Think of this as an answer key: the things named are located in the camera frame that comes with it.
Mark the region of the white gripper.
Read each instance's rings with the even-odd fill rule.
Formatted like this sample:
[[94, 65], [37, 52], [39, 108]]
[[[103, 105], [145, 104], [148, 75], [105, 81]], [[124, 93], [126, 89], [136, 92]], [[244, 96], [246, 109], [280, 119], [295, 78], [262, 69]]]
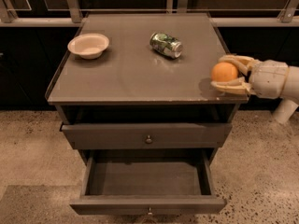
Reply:
[[243, 75], [251, 70], [249, 83], [243, 78], [219, 82], [212, 81], [211, 86], [217, 91], [237, 95], [251, 95], [259, 98], [276, 99], [283, 90], [289, 66], [285, 63], [267, 60], [261, 62], [249, 56], [223, 55], [218, 59], [219, 63], [233, 64]]

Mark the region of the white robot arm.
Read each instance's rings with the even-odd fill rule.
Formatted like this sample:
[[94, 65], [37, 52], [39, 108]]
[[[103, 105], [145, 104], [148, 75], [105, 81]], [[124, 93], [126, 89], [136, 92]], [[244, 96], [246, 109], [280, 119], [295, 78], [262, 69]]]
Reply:
[[228, 81], [212, 79], [218, 91], [239, 95], [256, 95], [259, 98], [283, 98], [298, 103], [299, 68], [274, 60], [260, 61], [248, 56], [223, 55], [219, 63], [228, 63], [241, 73]]

